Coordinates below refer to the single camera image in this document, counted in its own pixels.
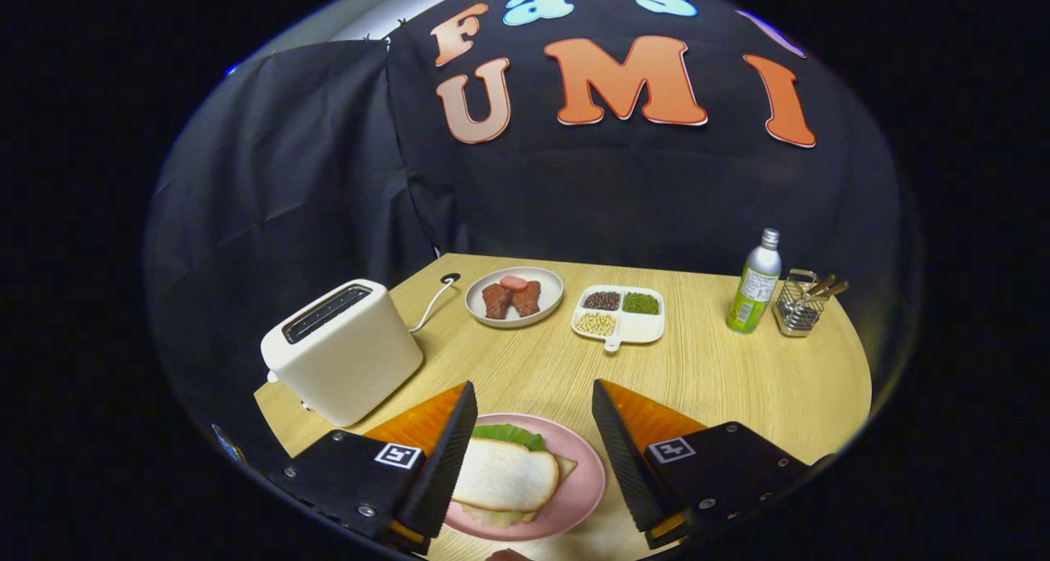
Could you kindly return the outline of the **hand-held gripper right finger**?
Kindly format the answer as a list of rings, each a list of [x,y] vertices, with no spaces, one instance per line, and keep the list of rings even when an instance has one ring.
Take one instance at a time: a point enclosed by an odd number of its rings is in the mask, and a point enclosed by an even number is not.
[[[811,466],[742,422],[706,425],[596,379],[591,412],[620,494],[650,549],[713,537],[810,477]]]

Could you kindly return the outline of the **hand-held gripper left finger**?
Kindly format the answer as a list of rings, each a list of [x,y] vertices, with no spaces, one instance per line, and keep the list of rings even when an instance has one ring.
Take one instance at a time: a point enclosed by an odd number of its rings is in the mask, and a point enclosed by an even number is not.
[[[331,430],[267,479],[353,538],[423,556],[444,524],[476,421],[475,386],[465,381],[363,435]]]

